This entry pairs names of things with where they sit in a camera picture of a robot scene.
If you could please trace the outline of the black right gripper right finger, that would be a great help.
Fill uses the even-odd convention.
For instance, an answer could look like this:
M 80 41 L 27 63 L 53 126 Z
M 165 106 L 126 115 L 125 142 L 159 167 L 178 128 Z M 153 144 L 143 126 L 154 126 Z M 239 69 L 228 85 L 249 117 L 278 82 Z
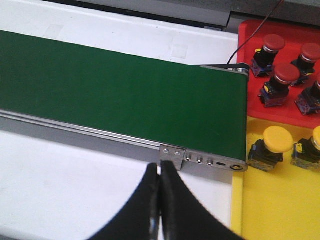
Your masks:
M 196 199 L 171 161 L 160 164 L 163 236 L 166 240 L 241 240 Z

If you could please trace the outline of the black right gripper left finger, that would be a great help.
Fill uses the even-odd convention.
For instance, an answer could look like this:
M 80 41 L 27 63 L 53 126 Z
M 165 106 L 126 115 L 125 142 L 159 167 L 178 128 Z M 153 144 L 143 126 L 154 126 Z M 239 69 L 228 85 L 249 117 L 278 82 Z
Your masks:
M 160 178 L 150 163 L 126 204 L 91 240 L 157 240 L 159 238 Z

